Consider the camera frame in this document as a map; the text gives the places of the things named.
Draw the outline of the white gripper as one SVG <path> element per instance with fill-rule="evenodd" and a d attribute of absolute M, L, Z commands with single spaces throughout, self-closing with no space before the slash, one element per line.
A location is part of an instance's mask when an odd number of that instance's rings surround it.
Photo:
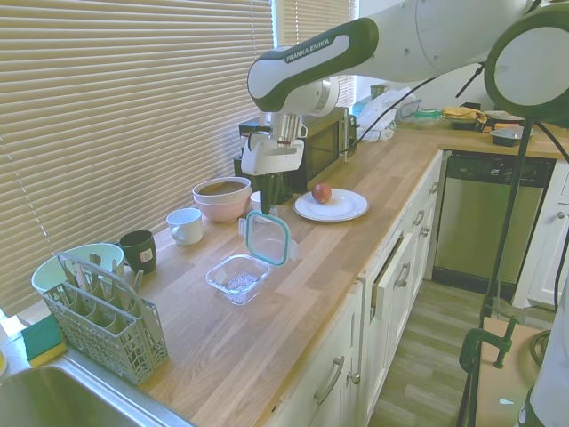
<path fill-rule="evenodd" d="M 285 203 L 292 198 L 291 173 L 288 171 L 295 171 L 301 166 L 303 152 L 303 140 L 284 144 L 265 133 L 250 135 L 244 145 L 241 169 L 251 176 L 260 176 L 263 214 L 269 214 L 274 205 L 275 191 L 277 203 Z"/>

